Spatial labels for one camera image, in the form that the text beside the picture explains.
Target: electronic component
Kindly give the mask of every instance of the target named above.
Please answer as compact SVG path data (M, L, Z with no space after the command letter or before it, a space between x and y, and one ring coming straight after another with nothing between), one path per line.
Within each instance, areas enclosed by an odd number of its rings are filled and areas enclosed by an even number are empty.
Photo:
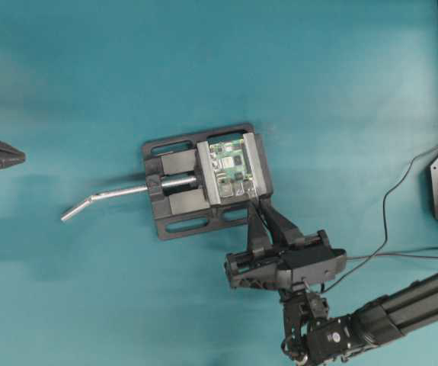
M214 143L209 145L209 151L221 198L239 197L244 194L249 198L257 196L251 168L242 164L246 154L243 138Z

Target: metal rod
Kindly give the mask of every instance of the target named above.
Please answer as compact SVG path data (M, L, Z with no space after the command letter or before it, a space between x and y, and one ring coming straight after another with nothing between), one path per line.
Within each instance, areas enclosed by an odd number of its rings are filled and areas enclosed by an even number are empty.
M178 179L170 179L167 181L162 181L161 186L163 188L172 188L177 187L179 185L190 185L197 181L197 177L191 175L189 177L184 178L178 178ZM108 198L114 198L114 197L120 197L120 196L127 196L128 194L136 194L136 193L142 193L146 192L148 190L148 187L146 185L138 185L136 187L131 188L121 188L117 189L115 191L105 191L93 194L92 196L89 196L85 198L82 202L75 205L74 207L70 208L68 211L66 211L61 216L61 221L65 222L74 217L75 215L82 212L86 207L90 206L96 201L102 201L107 200Z

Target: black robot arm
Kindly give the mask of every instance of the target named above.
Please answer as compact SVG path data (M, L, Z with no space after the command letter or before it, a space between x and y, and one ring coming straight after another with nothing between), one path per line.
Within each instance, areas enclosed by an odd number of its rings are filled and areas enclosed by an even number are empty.
M280 293L281 349L298 366L347 361L438 321L438 274L350 315L329 318L327 300L311 286L333 280L346 260L346 252L332 249L323 230L304 236L270 201L261 201L248 208L247 250L228 254L225 272L232 288Z
M438 274L391 296L380 297L353 314L313 326L304 338L308 363L349 358L395 341L438 321Z

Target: circuit board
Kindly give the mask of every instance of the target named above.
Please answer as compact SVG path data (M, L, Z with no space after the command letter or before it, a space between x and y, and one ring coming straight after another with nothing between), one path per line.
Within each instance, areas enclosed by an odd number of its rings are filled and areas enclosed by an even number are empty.
M219 196L256 196L244 139L209 145Z

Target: table surface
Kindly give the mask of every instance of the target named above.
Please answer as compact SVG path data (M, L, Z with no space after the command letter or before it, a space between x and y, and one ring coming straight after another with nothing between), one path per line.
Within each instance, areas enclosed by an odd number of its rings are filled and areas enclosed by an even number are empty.
M0 0L0 365L291 364L275 293L231 291L244 226L162 242L136 184L147 140L249 120L274 204L351 255L381 199L438 142L436 0ZM438 246L426 166L388 200L388 249ZM349 313L438 271L379 258L328 294ZM438 323L351 365L438 365Z

